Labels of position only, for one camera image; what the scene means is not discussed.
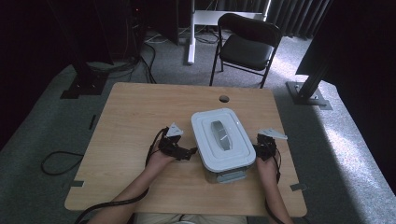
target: pants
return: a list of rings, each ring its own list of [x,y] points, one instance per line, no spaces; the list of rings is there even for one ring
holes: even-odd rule
[[[135,214],[134,224],[172,224],[190,221],[196,224],[248,224],[243,216],[179,215],[179,214]]]

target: person's arm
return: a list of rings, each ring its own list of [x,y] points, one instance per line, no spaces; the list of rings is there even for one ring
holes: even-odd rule
[[[285,224],[293,223],[283,202],[282,196],[280,195],[279,188],[277,187],[276,164],[273,158],[266,161],[263,161],[261,158],[257,158],[256,164],[259,170],[262,188],[264,189],[265,199],[267,200],[272,213]],[[270,223],[276,223],[271,217],[269,218]]]
[[[161,173],[161,171],[174,161],[175,158],[164,155],[161,151],[157,151],[151,155],[145,170],[116,198],[114,202],[135,198],[142,194]],[[133,214],[136,203],[106,207],[100,210],[88,223],[89,224],[125,224]]]

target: white triangular marker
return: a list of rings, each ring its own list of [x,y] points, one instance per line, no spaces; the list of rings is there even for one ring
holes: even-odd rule
[[[182,135],[183,131],[181,131],[176,124],[173,122],[172,125],[169,127],[168,133],[166,134],[167,137]]]
[[[274,138],[280,138],[280,139],[288,139],[288,137],[285,134],[279,133],[275,131],[274,129],[261,129],[259,130],[259,133],[264,134],[265,136],[269,137],[274,137]]]

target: person's left arm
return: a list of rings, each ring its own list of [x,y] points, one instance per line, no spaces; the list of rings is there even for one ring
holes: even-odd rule
[[[164,155],[157,151],[151,155],[145,170],[116,198],[116,201],[123,201],[135,198],[141,195],[157,176],[164,170],[167,164],[174,161],[175,158]],[[133,214],[137,203],[130,203],[121,206],[106,207],[100,210],[88,223],[112,223],[125,224]]]

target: chair seat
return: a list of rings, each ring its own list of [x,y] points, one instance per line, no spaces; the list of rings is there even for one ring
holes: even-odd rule
[[[273,49],[270,45],[231,35],[221,48],[219,57],[224,62],[261,71],[267,66]]]

